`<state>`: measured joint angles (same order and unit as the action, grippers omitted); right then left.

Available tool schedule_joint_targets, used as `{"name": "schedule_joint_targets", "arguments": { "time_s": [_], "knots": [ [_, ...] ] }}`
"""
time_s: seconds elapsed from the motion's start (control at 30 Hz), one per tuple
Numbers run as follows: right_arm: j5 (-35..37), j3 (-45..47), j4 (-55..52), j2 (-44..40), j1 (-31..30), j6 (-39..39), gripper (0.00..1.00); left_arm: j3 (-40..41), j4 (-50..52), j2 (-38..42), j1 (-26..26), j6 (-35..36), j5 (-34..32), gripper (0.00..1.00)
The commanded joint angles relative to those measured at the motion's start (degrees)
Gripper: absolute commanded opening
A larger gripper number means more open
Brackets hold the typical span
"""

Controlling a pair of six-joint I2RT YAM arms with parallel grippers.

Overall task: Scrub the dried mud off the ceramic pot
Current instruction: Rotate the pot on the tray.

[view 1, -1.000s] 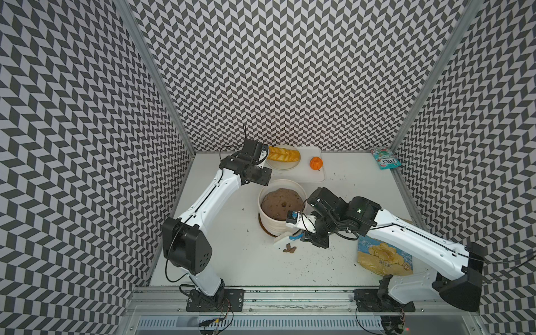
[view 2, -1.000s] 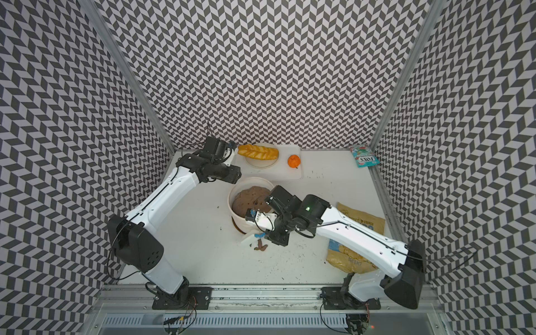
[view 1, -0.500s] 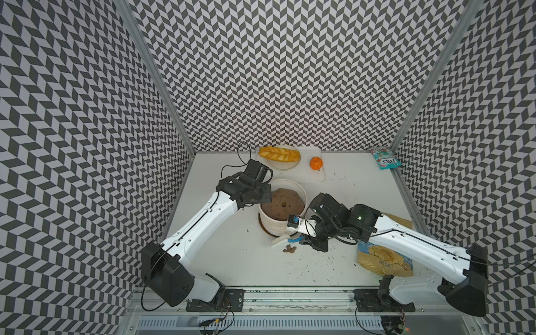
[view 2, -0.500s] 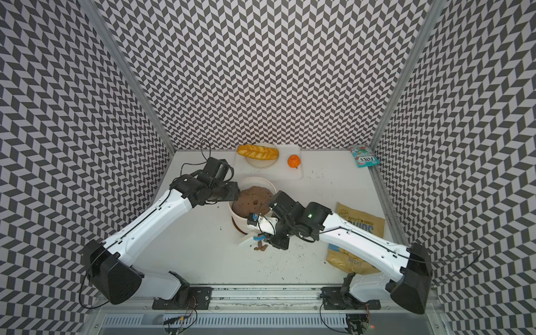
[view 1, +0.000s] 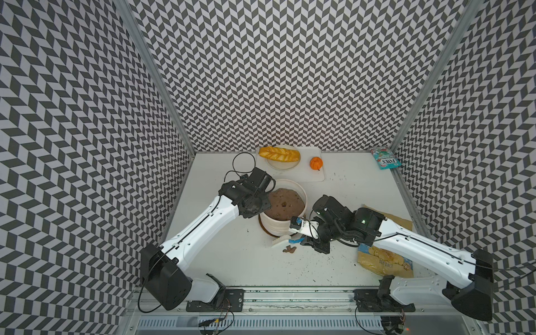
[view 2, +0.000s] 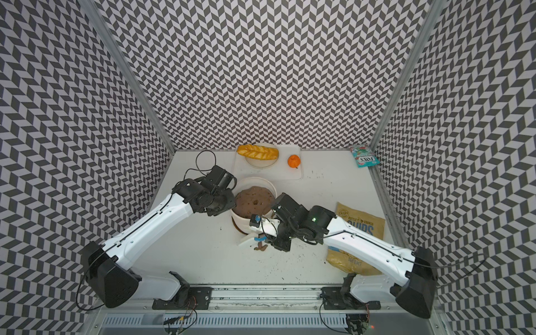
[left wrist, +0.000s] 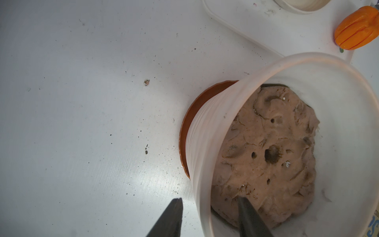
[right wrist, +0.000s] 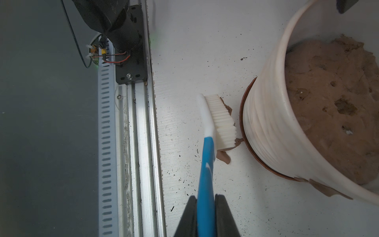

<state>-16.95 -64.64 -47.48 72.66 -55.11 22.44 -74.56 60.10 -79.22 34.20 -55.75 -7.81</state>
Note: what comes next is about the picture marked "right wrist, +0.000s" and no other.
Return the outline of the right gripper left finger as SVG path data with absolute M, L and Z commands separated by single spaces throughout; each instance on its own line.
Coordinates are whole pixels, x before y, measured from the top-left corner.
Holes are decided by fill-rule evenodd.
M 174 237 L 197 237 L 197 199 L 190 196 Z

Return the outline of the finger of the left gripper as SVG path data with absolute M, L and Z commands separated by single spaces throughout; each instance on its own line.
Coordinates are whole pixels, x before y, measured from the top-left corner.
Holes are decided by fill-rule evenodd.
M 344 14 L 352 8 L 359 0 L 336 0 L 336 8 L 339 14 Z

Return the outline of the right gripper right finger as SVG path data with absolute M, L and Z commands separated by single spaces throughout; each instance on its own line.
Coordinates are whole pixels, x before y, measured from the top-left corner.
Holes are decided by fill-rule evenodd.
M 217 237 L 240 237 L 232 212 L 223 195 L 215 196 Z

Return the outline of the blue white scrub brush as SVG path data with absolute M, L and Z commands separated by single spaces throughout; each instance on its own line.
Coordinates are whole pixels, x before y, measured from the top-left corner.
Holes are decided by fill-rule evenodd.
M 197 97 L 204 129 L 201 170 L 197 195 L 197 232 L 200 237 L 216 236 L 213 168 L 218 150 L 235 146 L 235 121 L 217 94 Z

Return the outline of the white ceramic pot with soil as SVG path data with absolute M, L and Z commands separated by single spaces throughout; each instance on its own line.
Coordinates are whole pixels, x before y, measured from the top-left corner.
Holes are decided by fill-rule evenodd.
M 379 203 L 379 3 L 317 5 L 291 50 L 273 48 L 244 105 L 247 139 L 275 171 L 326 196 Z

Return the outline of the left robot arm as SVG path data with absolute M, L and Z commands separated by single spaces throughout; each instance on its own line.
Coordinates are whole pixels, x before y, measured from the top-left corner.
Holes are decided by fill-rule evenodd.
M 229 14 L 251 14 L 258 26 L 268 27 L 285 13 L 294 1 L 151 1 L 147 6 L 147 17 L 152 31 L 170 29 L 174 24 L 183 26 L 195 35 L 195 27 L 210 30 L 212 21 L 238 26 Z M 142 11 L 129 1 L 75 1 L 77 10 L 85 23 L 107 37 L 120 51 L 131 51 L 142 42 L 142 24 L 138 22 Z M 280 48 L 291 50 L 299 43 L 291 43 L 295 27 L 301 18 L 317 5 L 325 5 L 328 11 L 343 15 L 358 12 L 360 1 L 308 1 L 289 20 L 279 41 Z

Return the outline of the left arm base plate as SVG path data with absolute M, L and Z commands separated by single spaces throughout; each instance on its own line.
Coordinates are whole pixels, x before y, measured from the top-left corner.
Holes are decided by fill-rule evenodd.
M 119 85 L 145 82 L 148 78 L 144 19 L 140 5 L 130 6 L 122 14 L 115 57 L 116 82 Z

